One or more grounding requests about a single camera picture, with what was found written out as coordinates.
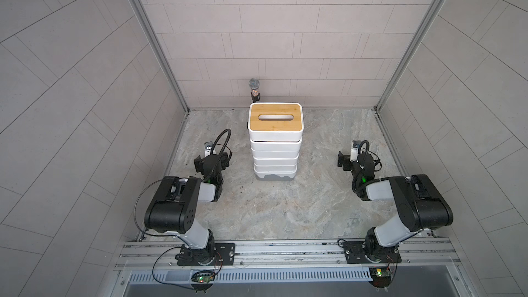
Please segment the grey lid tissue box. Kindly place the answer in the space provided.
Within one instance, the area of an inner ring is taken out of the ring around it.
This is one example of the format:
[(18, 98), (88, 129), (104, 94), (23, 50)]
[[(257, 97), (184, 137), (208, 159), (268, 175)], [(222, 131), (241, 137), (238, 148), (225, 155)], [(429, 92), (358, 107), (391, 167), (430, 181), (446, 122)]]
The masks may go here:
[(296, 159), (299, 155), (298, 151), (257, 151), (252, 150), (252, 155), (257, 159)]
[(293, 174), (297, 170), (297, 165), (291, 166), (259, 166), (254, 165), (254, 171), (259, 174)]

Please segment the wooden lid tissue box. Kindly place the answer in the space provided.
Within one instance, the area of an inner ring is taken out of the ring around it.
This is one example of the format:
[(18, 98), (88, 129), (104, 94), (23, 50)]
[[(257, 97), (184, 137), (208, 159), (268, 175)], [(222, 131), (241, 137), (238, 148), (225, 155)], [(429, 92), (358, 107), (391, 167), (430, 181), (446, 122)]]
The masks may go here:
[(299, 103), (253, 103), (248, 130), (255, 142), (298, 142), (304, 131), (303, 109)]
[(295, 158), (254, 158), (256, 166), (296, 166), (298, 157)]
[(302, 139), (296, 142), (260, 142), (250, 140), (251, 148), (255, 151), (288, 151), (299, 152)]

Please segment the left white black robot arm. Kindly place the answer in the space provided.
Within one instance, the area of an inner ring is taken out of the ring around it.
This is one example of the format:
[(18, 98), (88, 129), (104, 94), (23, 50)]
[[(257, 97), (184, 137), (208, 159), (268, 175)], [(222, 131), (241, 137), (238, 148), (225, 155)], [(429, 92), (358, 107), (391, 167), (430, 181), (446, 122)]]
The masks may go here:
[(231, 130), (223, 130), (210, 145), (210, 153), (194, 159), (202, 177), (166, 176), (144, 215), (144, 227), (152, 236), (169, 234), (183, 242), (179, 265), (210, 265), (216, 258), (213, 232), (195, 220), (200, 202), (216, 202), (223, 191), (223, 171), (230, 166), (232, 151), (226, 151)]

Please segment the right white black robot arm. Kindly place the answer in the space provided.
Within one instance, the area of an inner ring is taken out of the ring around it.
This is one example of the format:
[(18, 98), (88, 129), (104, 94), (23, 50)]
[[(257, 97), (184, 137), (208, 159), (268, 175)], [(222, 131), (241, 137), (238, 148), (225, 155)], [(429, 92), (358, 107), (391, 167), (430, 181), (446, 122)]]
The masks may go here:
[(365, 202), (393, 200), (397, 214), (370, 228), (363, 243), (338, 239), (348, 263), (398, 264), (398, 246), (417, 233), (449, 226), (451, 208), (425, 174), (377, 178), (381, 160), (370, 151), (369, 141), (354, 142), (349, 155), (338, 154), (337, 165), (352, 175), (352, 191)]

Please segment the black microphone stand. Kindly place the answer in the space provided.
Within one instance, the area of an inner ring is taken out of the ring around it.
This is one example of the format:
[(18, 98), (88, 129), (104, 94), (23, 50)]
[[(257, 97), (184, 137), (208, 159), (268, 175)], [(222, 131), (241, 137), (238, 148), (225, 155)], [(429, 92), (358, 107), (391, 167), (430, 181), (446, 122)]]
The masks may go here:
[(248, 83), (250, 87), (250, 95), (253, 103), (258, 103), (261, 100), (261, 94), (258, 90), (260, 87), (259, 79), (257, 78), (251, 78)]

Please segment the right circuit board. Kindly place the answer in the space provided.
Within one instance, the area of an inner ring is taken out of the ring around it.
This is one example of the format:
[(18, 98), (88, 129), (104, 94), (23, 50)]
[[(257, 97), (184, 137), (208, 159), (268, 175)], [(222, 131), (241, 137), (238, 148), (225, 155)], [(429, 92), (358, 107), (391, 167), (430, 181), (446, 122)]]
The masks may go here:
[(386, 289), (393, 280), (393, 275), (388, 268), (369, 268), (372, 281), (369, 283), (378, 289)]

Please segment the circuit board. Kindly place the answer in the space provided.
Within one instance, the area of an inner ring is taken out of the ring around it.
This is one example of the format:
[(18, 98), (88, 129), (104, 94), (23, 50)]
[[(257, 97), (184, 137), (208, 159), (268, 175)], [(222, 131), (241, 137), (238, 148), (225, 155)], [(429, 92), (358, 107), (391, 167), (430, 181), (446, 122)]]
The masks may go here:
[(213, 286), (215, 273), (213, 271), (196, 272), (191, 276), (191, 287), (196, 292), (206, 292)]
[(393, 275), (388, 268), (369, 268), (372, 281), (369, 283), (378, 289), (386, 289), (393, 280)]

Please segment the left circuit board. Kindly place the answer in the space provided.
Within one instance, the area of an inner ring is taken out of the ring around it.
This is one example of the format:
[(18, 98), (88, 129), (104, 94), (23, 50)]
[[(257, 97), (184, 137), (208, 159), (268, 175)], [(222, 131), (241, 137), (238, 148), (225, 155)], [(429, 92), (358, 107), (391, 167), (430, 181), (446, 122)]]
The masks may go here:
[(191, 287), (196, 292), (206, 292), (213, 286), (215, 273), (213, 271), (196, 272), (191, 276)]

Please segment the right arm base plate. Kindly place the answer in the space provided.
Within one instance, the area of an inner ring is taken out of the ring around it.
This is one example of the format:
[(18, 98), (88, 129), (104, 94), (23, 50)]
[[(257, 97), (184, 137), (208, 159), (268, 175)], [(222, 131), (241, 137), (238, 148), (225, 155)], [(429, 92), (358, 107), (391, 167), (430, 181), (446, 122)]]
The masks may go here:
[(377, 242), (339, 240), (348, 264), (390, 264), (401, 263), (402, 258), (396, 246), (382, 247)]

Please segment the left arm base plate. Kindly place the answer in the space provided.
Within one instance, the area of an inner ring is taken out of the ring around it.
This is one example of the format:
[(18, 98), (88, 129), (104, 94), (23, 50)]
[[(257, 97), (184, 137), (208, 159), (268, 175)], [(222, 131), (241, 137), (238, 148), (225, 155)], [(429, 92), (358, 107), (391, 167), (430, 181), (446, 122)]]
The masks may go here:
[(233, 265), (234, 256), (234, 243), (209, 243), (203, 249), (182, 246), (175, 259), (179, 266)]

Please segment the aluminium mounting rail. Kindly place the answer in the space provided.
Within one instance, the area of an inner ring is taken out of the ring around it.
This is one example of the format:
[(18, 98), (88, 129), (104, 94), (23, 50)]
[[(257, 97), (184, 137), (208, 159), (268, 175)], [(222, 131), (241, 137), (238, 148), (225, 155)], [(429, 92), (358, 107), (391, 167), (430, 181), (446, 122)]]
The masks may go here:
[[(252, 268), (350, 268), (374, 264), (348, 264), (337, 239), (223, 241), (234, 243), (233, 265), (179, 266), (175, 259), (179, 241), (125, 243), (112, 266), (115, 270), (177, 269), (252, 269)], [(400, 243), (399, 266), (460, 265), (461, 260), (448, 238), (414, 237)]]

